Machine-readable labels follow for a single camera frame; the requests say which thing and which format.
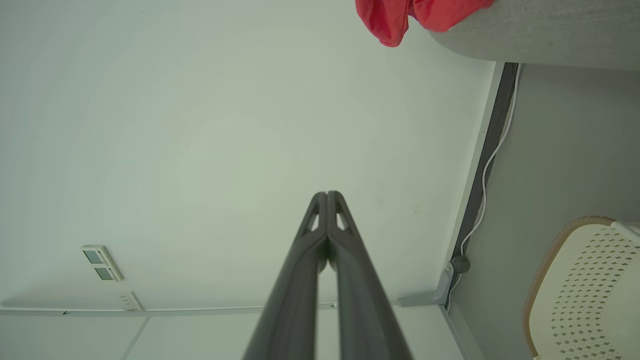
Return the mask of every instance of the white wall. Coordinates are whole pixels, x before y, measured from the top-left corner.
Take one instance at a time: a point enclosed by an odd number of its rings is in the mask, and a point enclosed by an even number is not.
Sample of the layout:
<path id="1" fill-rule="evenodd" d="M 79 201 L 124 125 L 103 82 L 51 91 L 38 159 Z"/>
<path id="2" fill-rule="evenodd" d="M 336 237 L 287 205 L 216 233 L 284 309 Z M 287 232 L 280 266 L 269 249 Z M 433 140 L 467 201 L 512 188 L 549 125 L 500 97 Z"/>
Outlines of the white wall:
<path id="1" fill-rule="evenodd" d="M 264 305 L 333 189 L 389 298 L 436 288 L 491 63 L 353 0 L 2 0 L 0 49 L 2 307 Z"/>
<path id="2" fill-rule="evenodd" d="M 437 306 L 394 310 L 415 360 L 462 360 Z M 154 316 L 127 360 L 240 359 L 259 316 Z M 338 311 L 321 310 L 317 321 L 317 360 L 338 360 Z M 0 316 L 0 358 L 85 360 L 95 345 L 108 352 L 98 359 L 119 359 L 141 323 L 142 318 Z"/>
<path id="3" fill-rule="evenodd" d="M 144 318 L 0 316 L 2 360 L 117 360 Z"/>

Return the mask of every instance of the gray surface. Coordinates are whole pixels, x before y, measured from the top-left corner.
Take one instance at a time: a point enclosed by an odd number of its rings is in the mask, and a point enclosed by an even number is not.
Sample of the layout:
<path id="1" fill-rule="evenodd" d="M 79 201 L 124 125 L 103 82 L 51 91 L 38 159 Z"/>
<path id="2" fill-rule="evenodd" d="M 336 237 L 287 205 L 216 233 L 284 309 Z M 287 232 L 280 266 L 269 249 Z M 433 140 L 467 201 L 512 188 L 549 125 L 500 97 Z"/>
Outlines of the gray surface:
<path id="1" fill-rule="evenodd" d="M 495 0 L 432 36 L 472 58 L 637 70 L 640 1 Z"/>
<path id="2" fill-rule="evenodd" d="M 453 301 L 485 359 L 530 359 L 521 325 L 545 251 L 574 218 L 640 221 L 640 72 L 527 65 Z"/>
<path id="3" fill-rule="evenodd" d="M 449 304 L 449 312 L 445 318 L 449 319 L 449 329 L 465 360 L 486 360 L 455 301 Z"/>

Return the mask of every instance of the red fabric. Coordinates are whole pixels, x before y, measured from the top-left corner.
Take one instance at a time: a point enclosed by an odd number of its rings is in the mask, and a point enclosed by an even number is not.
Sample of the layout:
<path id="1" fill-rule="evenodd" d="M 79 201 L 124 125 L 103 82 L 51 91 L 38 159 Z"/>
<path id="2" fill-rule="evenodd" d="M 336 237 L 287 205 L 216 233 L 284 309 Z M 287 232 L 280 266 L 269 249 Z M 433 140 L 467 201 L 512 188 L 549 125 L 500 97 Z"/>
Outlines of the red fabric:
<path id="1" fill-rule="evenodd" d="M 400 45 L 411 15 L 423 28 L 441 33 L 493 0 L 356 0 L 356 11 L 382 44 Z"/>

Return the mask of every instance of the white cable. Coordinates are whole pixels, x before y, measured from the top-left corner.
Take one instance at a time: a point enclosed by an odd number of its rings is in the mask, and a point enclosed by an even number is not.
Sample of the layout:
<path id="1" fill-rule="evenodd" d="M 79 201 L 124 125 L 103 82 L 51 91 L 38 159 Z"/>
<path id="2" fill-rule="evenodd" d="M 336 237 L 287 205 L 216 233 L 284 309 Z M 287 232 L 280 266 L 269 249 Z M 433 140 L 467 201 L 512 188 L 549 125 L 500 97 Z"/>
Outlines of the white cable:
<path id="1" fill-rule="evenodd" d="M 509 134 L 509 130 L 511 129 L 511 123 L 513 121 L 513 113 L 515 112 L 515 108 L 516 108 L 516 100 L 518 99 L 518 86 L 520 85 L 520 73 L 522 72 L 522 67 L 523 65 L 519 64 L 518 70 L 516 70 L 516 79 L 513 87 L 513 96 L 511 98 L 511 106 L 509 109 L 509 118 L 507 119 L 507 127 L 504 129 L 502 138 L 500 138 L 500 141 L 498 142 L 498 146 L 495 147 L 495 150 L 493 151 L 491 156 L 489 156 L 489 159 L 486 161 L 486 165 L 484 166 L 484 169 L 482 171 L 482 211 L 480 211 L 480 217 L 478 218 L 476 226 L 474 226 L 473 229 L 469 231 L 469 233 L 465 236 L 464 239 L 462 239 L 462 242 L 460 243 L 460 254 L 462 256 L 465 255 L 465 244 L 467 243 L 471 235 L 474 233 L 474 231 L 476 231 L 476 229 L 480 226 L 480 223 L 482 222 L 482 220 L 484 220 L 484 214 L 486 213 L 486 170 L 489 168 L 489 164 L 491 164 L 491 161 L 493 160 L 495 155 L 498 153 L 498 150 L 500 150 L 502 143 L 504 143 L 504 139 L 507 138 L 507 135 Z M 462 274 L 458 274 L 458 280 L 456 280 L 456 283 L 453 284 L 453 286 L 451 287 L 451 290 L 449 290 L 449 296 L 447 297 L 449 299 L 447 312 L 449 312 L 449 308 L 451 307 L 451 293 L 453 292 L 453 289 L 455 289 L 458 283 L 460 282 L 460 279 L 462 279 Z"/>

